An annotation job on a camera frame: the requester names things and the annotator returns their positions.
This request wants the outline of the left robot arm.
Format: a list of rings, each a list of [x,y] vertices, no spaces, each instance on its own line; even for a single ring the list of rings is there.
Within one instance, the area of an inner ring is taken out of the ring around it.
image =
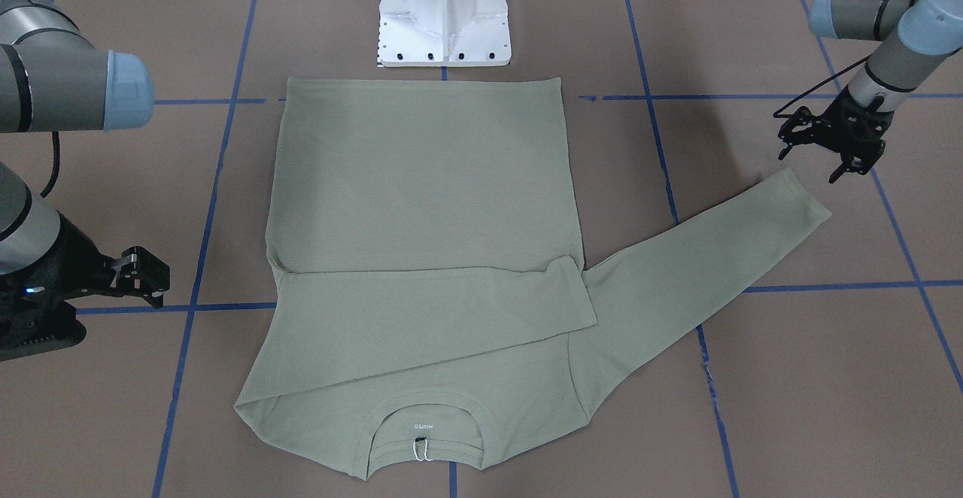
[[[782,121],[779,158],[815,144],[836,153],[829,177],[866,175],[883,156],[895,111],[962,43],[962,0],[814,0],[811,32],[819,38],[873,40],[877,49],[852,64],[854,77],[821,113],[791,100]]]

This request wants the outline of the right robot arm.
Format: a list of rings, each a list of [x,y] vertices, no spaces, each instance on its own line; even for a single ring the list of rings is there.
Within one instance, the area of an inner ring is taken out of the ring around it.
[[[70,300],[143,299],[162,308],[169,265],[143,247],[103,254],[47,201],[59,178],[62,132],[148,124],[155,92],[131,53],[100,51],[52,0],[2,0],[1,130],[49,132],[51,176],[34,190],[1,166],[1,354],[4,361],[70,348],[86,327]]]

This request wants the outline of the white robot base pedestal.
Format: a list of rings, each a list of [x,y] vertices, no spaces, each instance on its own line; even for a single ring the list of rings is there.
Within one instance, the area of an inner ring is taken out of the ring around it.
[[[508,0],[379,0],[385,68],[500,67],[512,60]]]

